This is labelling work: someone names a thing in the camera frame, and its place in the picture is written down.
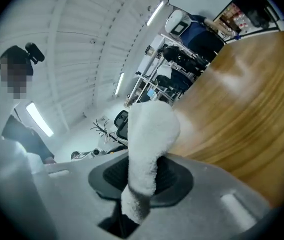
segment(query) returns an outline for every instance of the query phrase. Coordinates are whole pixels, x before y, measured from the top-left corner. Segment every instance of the gray surface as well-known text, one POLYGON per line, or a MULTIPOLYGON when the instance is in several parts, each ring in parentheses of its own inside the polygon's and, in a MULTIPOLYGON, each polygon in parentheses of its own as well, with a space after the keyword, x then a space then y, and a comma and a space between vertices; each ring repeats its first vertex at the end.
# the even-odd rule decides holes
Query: gray surface
MULTIPOLYGON (((43 236, 37 236, 41 239, 54 239, 52 234, 62 240, 118 239, 97 227, 111 216, 115 204, 95 193, 88 174, 125 152, 44 166, 39 156, 26 154, 20 145, 0 139, 1 208, 30 234, 40 231, 43 236)), ((194 187, 176 206, 152 209, 129 240, 233 237, 241 231, 220 201, 224 194, 234 193, 257 219, 269 211, 259 194, 222 169, 175 155, 168 158, 190 170, 194 187)))

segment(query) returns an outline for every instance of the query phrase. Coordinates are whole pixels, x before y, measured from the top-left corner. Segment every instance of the white fluffy cover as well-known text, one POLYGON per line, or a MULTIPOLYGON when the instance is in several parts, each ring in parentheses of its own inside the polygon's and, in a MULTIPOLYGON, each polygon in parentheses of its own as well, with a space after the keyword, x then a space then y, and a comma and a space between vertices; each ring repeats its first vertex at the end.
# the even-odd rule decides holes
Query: white fluffy cover
POLYGON ((157 159, 175 142, 180 123, 162 101, 134 104, 128 118, 128 185, 121 196, 122 213, 141 224, 156 190, 157 159))

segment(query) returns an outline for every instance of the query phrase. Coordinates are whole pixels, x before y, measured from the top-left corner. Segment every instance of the black office chair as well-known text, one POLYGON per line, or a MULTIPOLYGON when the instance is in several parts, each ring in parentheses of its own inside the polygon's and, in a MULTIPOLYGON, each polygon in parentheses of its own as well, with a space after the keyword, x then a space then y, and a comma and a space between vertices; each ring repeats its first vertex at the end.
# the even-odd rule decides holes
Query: black office chair
POLYGON ((122 110, 115 118, 114 124, 117 127, 116 135, 127 141, 128 112, 126 110, 122 110))

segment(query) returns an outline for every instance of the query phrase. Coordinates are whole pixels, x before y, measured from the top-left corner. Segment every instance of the black pants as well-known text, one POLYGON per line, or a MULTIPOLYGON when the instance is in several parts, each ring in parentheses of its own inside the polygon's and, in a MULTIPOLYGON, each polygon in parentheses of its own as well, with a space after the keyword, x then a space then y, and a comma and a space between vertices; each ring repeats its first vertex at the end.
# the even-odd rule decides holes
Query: black pants
POLYGON ((188 88, 193 84, 192 81, 187 78, 187 76, 175 69, 172 69, 171 81, 183 91, 188 90, 188 88))
POLYGON ((190 50, 204 57, 209 62, 212 62, 216 57, 214 52, 219 53, 223 46, 224 42, 209 31, 198 34, 188 44, 190 50))

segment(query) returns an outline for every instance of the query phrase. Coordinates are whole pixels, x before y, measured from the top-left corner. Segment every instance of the wooden table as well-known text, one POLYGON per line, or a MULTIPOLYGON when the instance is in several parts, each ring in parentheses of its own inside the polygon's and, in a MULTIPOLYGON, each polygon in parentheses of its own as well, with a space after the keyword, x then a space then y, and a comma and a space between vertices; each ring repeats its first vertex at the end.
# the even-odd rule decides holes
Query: wooden table
POLYGON ((173 108, 181 134, 171 153, 284 201, 284 32, 225 45, 173 108))

